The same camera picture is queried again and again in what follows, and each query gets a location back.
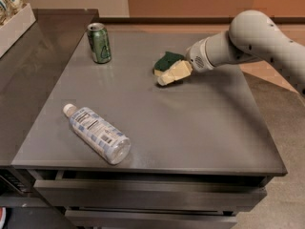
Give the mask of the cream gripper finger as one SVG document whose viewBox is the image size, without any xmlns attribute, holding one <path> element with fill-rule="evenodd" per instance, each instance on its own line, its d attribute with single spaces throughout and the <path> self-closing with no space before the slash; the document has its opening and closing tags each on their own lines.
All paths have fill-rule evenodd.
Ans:
<svg viewBox="0 0 305 229">
<path fill-rule="evenodd" d="M 188 61 L 178 60 L 157 78 L 157 83 L 161 86 L 169 85 L 190 76 L 192 71 L 192 65 Z"/>
</svg>

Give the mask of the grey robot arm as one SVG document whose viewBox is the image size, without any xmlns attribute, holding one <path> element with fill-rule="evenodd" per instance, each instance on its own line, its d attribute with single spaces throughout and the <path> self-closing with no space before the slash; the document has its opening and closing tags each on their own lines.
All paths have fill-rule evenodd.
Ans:
<svg viewBox="0 0 305 229">
<path fill-rule="evenodd" d="M 305 96 L 305 46 L 287 37 L 266 14 L 246 10 L 227 31 L 202 39 L 187 49 L 186 58 L 174 62 L 157 82 L 166 86 L 223 65 L 265 61 Z"/>
</svg>

